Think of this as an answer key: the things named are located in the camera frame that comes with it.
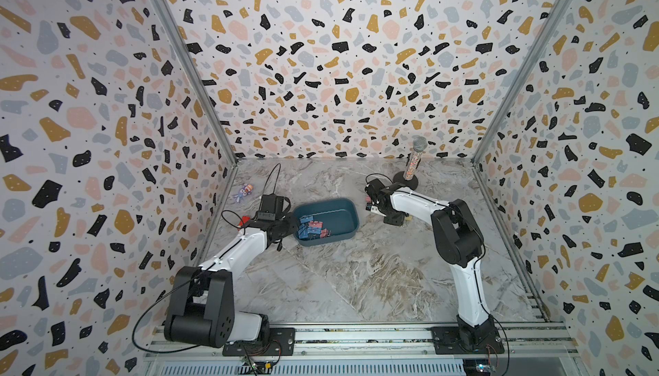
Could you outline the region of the teal plastic storage box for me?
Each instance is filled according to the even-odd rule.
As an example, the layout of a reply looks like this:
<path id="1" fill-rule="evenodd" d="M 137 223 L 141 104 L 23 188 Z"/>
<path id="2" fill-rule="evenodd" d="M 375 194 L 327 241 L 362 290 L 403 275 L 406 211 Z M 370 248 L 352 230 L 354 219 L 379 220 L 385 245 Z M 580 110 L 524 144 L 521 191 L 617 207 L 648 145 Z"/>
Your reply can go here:
<path id="1" fill-rule="evenodd" d="M 294 209 L 293 219 L 298 223 L 293 236 L 303 247 L 350 240 L 360 228 L 355 204 L 345 198 L 301 204 Z"/>

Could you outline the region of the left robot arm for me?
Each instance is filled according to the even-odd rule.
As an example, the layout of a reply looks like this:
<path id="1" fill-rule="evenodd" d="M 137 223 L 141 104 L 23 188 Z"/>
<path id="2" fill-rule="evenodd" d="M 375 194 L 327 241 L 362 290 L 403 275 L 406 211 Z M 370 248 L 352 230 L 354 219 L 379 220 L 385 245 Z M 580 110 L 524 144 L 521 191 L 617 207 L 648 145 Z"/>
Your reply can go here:
<path id="1" fill-rule="evenodd" d="M 239 312 L 235 308 L 234 282 L 254 259 L 275 246 L 282 249 L 284 238 L 298 230 L 287 197 L 264 192 L 253 218 L 236 227 L 237 235 L 215 256 L 200 266 L 185 266 L 174 278 L 173 288 L 149 306 L 131 333 L 132 344 L 142 352 L 158 355 L 158 350 L 140 345 L 137 328 L 159 303 L 167 301 L 164 321 L 166 340 L 197 347 L 222 348 L 227 343 L 266 343 L 268 317 Z"/>

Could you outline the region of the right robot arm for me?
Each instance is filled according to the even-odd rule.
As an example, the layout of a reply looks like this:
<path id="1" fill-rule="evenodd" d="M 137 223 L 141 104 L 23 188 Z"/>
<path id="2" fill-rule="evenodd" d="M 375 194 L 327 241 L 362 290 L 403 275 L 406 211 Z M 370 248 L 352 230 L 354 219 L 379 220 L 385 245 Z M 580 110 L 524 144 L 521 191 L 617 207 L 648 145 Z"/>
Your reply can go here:
<path id="1" fill-rule="evenodd" d="M 384 222 L 401 226 L 413 216 L 432 227 L 439 257 L 451 268 L 458 296 L 458 345 L 468 353 L 501 354 L 506 344 L 497 329 L 485 301 L 481 262 L 486 252 L 485 240 L 469 206 L 461 199 L 432 199 L 401 183 L 389 186 L 379 179 L 367 182 L 369 211 L 378 213 Z"/>

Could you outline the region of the red rectangular block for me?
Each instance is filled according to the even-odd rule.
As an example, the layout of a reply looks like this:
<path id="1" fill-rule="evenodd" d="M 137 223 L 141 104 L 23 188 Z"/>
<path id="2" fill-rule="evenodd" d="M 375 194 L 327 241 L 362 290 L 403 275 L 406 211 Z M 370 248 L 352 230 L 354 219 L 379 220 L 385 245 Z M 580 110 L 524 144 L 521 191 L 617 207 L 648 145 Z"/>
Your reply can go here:
<path id="1" fill-rule="evenodd" d="M 244 228 L 247 225 L 247 223 L 249 223 L 250 221 L 251 219 L 248 216 L 242 216 L 240 220 L 239 228 Z"/>

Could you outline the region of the purple bunny plush toy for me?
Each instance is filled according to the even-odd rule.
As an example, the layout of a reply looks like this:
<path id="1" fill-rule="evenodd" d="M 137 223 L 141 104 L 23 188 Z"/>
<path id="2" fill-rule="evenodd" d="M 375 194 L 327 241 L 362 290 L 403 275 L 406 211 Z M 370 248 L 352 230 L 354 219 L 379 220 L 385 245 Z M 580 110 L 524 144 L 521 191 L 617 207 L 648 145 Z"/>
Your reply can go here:
<path id="1" fill-rule="evenodd" d="M 249 197 L 254 190 L 254 186 L 252 184 L 245 184 L 240 189 L 238 192 L 233 196 L 233 200 L 236 203 L 240 203 L 242 200 L 246 199 Z"/>

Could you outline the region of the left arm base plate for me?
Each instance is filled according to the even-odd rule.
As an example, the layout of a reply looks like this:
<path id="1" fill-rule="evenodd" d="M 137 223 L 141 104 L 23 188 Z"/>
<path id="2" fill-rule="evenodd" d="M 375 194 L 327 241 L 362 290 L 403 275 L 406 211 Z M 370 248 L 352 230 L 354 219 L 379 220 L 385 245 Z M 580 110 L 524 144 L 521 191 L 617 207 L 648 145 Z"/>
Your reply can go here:
<path id="1" fill-rule="evenodd" d="M 292 356 L 296 329 L 294 327 L 274 327 L 262 332 L 254 341 L 239 341 L 223 347 L 224 357 Z"/>

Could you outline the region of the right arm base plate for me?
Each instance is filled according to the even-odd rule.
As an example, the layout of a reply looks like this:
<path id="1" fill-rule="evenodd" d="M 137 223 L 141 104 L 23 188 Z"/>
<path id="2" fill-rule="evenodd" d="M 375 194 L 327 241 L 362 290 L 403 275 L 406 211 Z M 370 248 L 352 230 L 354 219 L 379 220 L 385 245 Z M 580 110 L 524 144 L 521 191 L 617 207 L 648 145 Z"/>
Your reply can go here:
<path id="1" fill-rule="evenodd" d="M 485 355 L 506 352 L 495 328 L 471 329 L 469 326 L 435 326 L 431 342 L 436 355 Z"/>

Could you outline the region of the aluminium frame corner post left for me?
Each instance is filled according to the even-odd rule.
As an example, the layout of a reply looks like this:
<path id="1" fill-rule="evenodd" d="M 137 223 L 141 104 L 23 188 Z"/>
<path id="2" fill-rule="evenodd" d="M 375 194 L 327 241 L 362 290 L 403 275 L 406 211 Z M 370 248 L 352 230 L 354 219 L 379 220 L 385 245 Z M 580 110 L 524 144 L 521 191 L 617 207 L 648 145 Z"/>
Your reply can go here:
<path id="1" fill-rule="evenodd" d="M 155 14 L 162 22 L 166 36 L 172 44 L 173 53 L 175 53 L 184 73 L 190 80 L 190 85 L 192 86 L 192 89 L 194 90 L 199 102 L 201 103 L 204 113 L 208 117 L 209 124 L 218 139 L 223 157 L 228 161 L 230 168 L 235 168 L 238 164 L 237 158 L 230 147 L 227 135 L 221 125 L 221 122 L 219 121 L 214 106 L 210 101 L 203 81 L 193 64 L 193 60 L 190 56 L 190 52 L 187 49 L 185 40 L 182 38 L 180 32 L 178 31 L 176 20 L 173 17 L 173 14 L 166 3 L 166 0 L 151 0 L 151 2 L 154 5 Z"/>

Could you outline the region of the aluminium frame corner post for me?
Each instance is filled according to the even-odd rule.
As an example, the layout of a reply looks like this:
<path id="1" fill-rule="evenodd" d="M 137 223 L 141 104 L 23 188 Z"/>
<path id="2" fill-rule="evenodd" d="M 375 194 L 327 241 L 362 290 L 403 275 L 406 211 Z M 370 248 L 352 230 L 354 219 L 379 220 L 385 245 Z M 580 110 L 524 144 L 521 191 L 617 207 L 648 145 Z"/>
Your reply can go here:
<path id="1" fill-rule="evenodd" d="M 185 40 L 182 38 L 180 32 L 178 31 L 176 20 L 173 17 L 173 14 L 166 3 L 166 0 L 151 0 L 151 2 L 154 5 L 155 14 L 162 22 L 166 36 L 172 44 L 173 53 L 175 53 L 184 73 L 190 80 L 190 85 L 192 86 L 192 89 L 194 90 L 199 102 L 201 103 L 204 113 L 208 117 L 209 124 L 218 139 L 223 157 L 228 161 L 230 168 L 235 168 L 238 164 L 237 158 L 230 147 L 227 135 L 221 125 L 221 122 L 219 121 L 214 106 L 210 101 L 203 81 L 193 64 L 193 60 L 190 56 L 190 52 L 187 49 Z"/>
<path id="2" fill-rule="evenodd" d="M 506 119 L 507 113 L 515 103 L 515 100 L 523 89 L 526 80 L 528 77 L 530 77 L 534 66 L 542 57 L 545 48 L 550 42 L 550 39 L 553 37 L 554 31 L 556 31 L 557 25 L 568 10 L 571 1 L 572 0 L 556 0 L 556 2 L 554 2 L 553 10 L 549 12 L 547 21 L 545 22 L 544 26 L 542 26 L 539 35 L 533 42 L 533 45 L 530 47 L 529 53 L 523 60 L 518 74 L 512 81 L 511 86 L 508 88 L 508 91 L 503 98 L 503 102 L 496 110 L 484 137 L 482 138 L 473 158 L 471 159 L 471 163 L 473 164 L 474 168 L 478 168 L 478 163 L 480 163 L 484 156 L 486 156 L 487 146 L 489 146 L 489 144 L 494 140 L 500 125 Z"/>

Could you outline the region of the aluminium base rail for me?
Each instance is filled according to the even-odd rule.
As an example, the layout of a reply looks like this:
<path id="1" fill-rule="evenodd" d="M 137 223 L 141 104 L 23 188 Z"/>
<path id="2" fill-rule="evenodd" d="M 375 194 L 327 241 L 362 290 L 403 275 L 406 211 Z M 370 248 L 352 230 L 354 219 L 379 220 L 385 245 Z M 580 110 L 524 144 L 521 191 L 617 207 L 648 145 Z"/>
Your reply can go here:
<path id="1" fill-rule="evenodd" d="M 489 345 L 464 350 L 450 323 L 281 323 L 266 351 L 235 343 L 185 350 L 157 331 L 148 375 L 586 375 L 559 323 L 510 322 Z"/>

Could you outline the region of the aluminium frame corner post right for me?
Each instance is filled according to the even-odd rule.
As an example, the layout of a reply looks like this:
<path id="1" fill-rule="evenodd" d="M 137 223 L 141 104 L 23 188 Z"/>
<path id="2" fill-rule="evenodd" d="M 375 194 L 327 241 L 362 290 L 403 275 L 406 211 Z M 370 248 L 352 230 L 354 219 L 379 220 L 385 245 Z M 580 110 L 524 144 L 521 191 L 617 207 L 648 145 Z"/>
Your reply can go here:
<path id="1" fill-rule="evenodd" d="M 542 26 L 539 35 L 533 42 L 533 45 L 530 47 L 529 53 L 523 60 L 518 74 L 512 81 L 511 86 L 508 88 L 508 91 L 503 98 L 503 102 L 496 110 L 484 137 L 482 138 L 473 158 L 471 159 L 471 163 L 473 164 L 474 168 L 478 168 L 478 163 L 480 163 L 484 156 L 486 156 L 487 146 L 489 146 L 489 144 L 494 140 L 500 125 L 506 119 L 507 113 L 515 103 L 515 100 L 523 89 L 526 80 L 528 77 L 530 77 L 534 66 L 542 57 L 545 48 L 550 42 L 550 39 L 553 37 L 554 31 L 556 31 L 557 25 L 568 10 L 571 1 L 572 0 L 556 0 L 556 2 L 554 2 L 553 10 L 549 12 L 547 21 L 545 22 L 544 26 Z"/>

